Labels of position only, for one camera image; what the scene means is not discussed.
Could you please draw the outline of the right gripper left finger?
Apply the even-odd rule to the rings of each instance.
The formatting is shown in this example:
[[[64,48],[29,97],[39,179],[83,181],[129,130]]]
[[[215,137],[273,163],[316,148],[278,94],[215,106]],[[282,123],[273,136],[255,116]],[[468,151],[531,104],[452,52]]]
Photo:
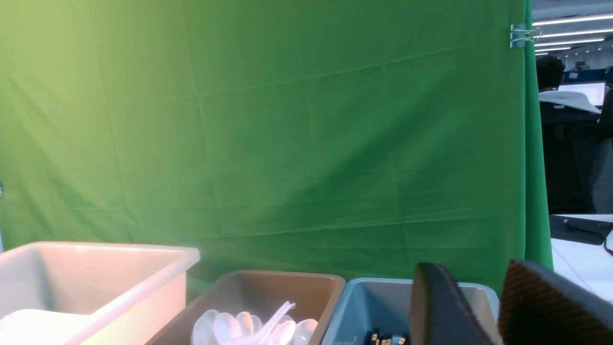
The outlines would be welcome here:
[[[499,297],[492,289],[459,283],[442,264],[414,269],[409,304],[412,345],[501,345]]]

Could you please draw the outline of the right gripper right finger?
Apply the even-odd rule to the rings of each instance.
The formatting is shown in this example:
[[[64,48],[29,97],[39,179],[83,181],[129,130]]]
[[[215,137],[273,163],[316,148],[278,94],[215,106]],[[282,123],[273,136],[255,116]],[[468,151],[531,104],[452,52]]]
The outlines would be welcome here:
[[[499,299],[498,330],[506,345],[610,345],[613,308],[540,264],[512,260]]]

